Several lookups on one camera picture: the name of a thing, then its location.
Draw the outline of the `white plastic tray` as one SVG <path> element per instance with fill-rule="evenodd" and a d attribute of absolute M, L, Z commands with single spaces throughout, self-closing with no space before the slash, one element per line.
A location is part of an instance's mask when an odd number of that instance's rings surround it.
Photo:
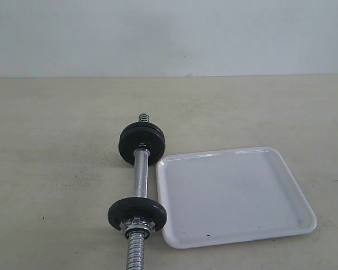
<path fill-rule="evenodd" d="M 250 147 L 168 155 L 156 165 L 171 247 L 190 249 L 311 233 L 316 216 L 282 155 Z"/>

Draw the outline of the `black weight plate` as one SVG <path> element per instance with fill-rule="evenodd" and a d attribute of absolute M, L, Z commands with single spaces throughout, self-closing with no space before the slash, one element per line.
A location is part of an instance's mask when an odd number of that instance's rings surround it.
<path fill-rule="evenodd" d="M 159 126 L 153 124 L 153 123 L 150 123 L 150 122 L 144 122 L 144 121 L 137 121 L 137 122 L 134 122 L 132 124 L 129 124 L 128 126 L 126 126 L 124 128 L 124 130 L 121 132 L 121 135 L 124 135 L 125 132 L 128 132 L 129 130 L 131 129 L 134 129 L 134 128 L 150 128 L 150 129 L 153 129 L 155 130 L 156 132 L 158 132 L 159 134 L 163 135 L 163 131 L 160 129 Z"/>

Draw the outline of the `chrome dumbbell bar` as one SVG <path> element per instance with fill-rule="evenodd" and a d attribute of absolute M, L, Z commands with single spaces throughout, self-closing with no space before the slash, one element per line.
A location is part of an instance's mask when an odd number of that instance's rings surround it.
<path fill-rule="evenodd" d="M 147 197 L 148 189 L 148 157 L 149 151 L 140 148 L 134 152 L 135 154 L 135 179 L 134 179 L 134 197 Z M 144 247 L 145 236 L 143 232 L 131 232 L 125 235 L 128 238 L 127 249 L 127 269 L 143 269 L 144 268 Z"/>

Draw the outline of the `black weight plate end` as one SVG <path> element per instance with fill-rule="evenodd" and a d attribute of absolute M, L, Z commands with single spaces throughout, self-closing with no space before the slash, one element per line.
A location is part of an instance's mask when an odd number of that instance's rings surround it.
<path fill-rule="evenodd" d="M 108 210 L 108 222 L 120 230 L 122 221 L 134 217 L 144 218 L 155 224 L 155 230 L 161 230 L 167 222 L 167 212 L 158 202 L 144 197 L 127 197 L 116 201 Z"/>
<path fill-rule="evenodd" d="M 148 165 L 155 164 L 164 154 L 166 148 L 164 135 L 150 128 L 134 128 L 120 135 L 119 153 L 123 160 L 134 165 L 138 149 L 149 151 Z"/>

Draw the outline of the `chrome spin-lock collar nut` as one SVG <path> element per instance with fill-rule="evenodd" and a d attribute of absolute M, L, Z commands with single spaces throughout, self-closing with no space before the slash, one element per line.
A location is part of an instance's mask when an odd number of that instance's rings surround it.
<path fill-rule="evenodd" d="M 143 232 L 145 236 L 149 236 L 155 232 L 155 223 L 145 218 L 133 217 L 124 219 L 119 225 L 123 235 L 129 235 L 131 232 Z"/>

